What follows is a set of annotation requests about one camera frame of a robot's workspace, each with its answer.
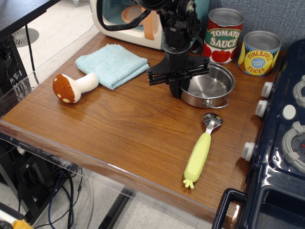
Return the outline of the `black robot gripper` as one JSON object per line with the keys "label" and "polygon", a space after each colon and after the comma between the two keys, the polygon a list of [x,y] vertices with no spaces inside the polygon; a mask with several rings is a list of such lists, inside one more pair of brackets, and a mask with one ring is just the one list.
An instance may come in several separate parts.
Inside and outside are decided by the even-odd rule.
{"label": "black robot gripper", "polygon": [[192,76],[208,72],[210,58],[189,54],[190,47],[164,47],[164,58],[146,71],[149,85],[169,84],[171,94],[181,98],[181,89],[188,90]]}

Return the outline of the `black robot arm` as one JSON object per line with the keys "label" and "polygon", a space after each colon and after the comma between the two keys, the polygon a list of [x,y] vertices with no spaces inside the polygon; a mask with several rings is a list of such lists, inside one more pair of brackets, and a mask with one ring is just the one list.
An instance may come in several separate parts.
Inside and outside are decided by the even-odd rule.
{"label": "black robot arm", "polygon": [[160,18],[164,34],[163,60],[146,71],[150,85],[169,85],[173,97],[180,98],[188,90],[190,80],[208,73],[208,57],[191,56],[191,41],[201,29],[193,0],[137,0],[145,10],[127,24],[106,25],[103,21],[103,1],[96,3],[95,11],[99,24],[107,31],[123,31],[136,28],[140,22],[155,11]]}

